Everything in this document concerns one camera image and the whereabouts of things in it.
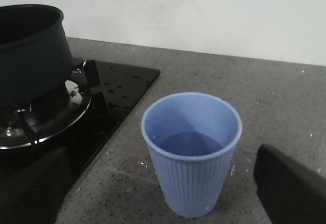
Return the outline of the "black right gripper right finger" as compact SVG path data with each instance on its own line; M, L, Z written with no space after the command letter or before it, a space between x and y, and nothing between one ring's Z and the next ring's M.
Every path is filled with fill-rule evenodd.
M271 145L261 145L253 173L272 223L325 223L325 178Z

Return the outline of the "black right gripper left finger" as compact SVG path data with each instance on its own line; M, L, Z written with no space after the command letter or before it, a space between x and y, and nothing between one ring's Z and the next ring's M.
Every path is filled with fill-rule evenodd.
M55 223L69 188L67 148L53 149L1 182L1 223Z

